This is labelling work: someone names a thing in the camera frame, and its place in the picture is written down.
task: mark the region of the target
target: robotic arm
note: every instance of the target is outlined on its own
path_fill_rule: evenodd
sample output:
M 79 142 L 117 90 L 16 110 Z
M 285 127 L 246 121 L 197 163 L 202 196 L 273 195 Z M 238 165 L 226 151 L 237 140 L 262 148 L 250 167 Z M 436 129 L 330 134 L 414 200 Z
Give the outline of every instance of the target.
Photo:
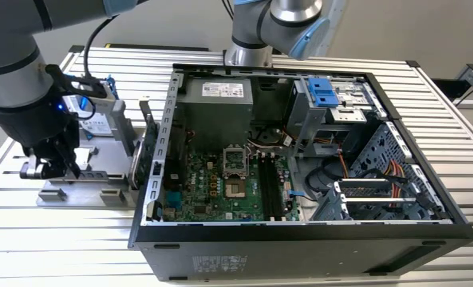
M 29 161 L 21 178 L 79 176 L 79 120 L 64 111 L 60 71 L 45 68 L 33 34 L 133 9 L 148 0 L 0 1 L 0 126 Z M 234 0 L 233 44 L 225 64 L 270 66 L 272 48 L 305 59 L 328 30 L 321 0 Z M 96 79 L 84 79 L 96 96 Z
M 272 47 L 289 57 L 305 60 L 328 30 L 321 0 L 234 0 L 232 46 L 224 63 L 272 66 Z

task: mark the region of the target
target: motherboard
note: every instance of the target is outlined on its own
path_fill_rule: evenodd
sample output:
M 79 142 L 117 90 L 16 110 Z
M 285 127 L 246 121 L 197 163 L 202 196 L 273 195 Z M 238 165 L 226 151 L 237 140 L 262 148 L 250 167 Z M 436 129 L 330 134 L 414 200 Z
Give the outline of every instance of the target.
M 285 157 L 190 151 L 185 168 L 182 190 L 166 192 L 165 221 L 298 221 Z

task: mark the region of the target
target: green circuit board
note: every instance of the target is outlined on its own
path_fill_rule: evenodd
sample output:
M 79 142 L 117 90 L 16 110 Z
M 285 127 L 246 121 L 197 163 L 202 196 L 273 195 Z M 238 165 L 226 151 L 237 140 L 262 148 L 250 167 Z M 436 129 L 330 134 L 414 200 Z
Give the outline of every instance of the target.
M 289 204 L 292 204 L 290 211 L 285 210 L 289 198 L 284 190 L 284 182 L 286 181 L 292 186 L 288 162 L 285 158 L 277 158 L 274 162 L 282 199 L 282 220 L 297 221 L 298 212 L 294 200 L 289 201 Z M 196 154 L 194 152 L 189 154 L 184 191 L 180 194 L 180 199 L 177 199 L 180 204 L 166 205 L 166 220 L 176 222 L 265 221 L 257 157 L 249 159 L 245 179 L 237 177 L 224 179 L 222 165 L 221 154 Z

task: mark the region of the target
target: sticker label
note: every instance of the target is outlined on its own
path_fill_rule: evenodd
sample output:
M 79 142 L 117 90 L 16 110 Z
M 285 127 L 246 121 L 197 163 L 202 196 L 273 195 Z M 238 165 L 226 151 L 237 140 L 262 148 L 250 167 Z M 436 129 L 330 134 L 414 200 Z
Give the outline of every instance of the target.
M 95 116 L 80 122 L 83 128 L 93 135 L 112 135 L 111 126 L 104 114 L 95 114 Z
M 204 83 L 204 97 L 244 97 L 244 84 Z
M 246 255 L 193 256 L 193 270 L 197 273 L 242 272 L 248 260 Z
M 285 136 L 284 145 L 285 146 L 292 145 L 292 141 L 293 141 L 292 137 L 290 136 Z

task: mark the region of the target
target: white wall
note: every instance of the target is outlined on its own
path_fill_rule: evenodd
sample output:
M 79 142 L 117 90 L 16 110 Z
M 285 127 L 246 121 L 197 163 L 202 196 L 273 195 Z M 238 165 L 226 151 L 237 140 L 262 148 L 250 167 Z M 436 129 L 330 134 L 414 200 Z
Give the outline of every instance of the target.
M 72 45 L 85 45 L 103 20 L 36 35 L 45 61 L 60 63 Z M 124 13 L 101 31 L 93 46 L 105 43 L 229 47 L 232 21 L 220 0 L 149 0 Z
M 49 62 L 84 45 L 101 20 L 36 36 Z M 225 49 L 232 23 L 220 0 L 149 0 L 95 40 Z M 473 62 L 473 0 L 348 0 L 330 57 L 417 60 L 432 77 L 453 77 Z
M 329 56 L 416 60 L 453 78 L 473 63 L 473 0 L 349 0 Z

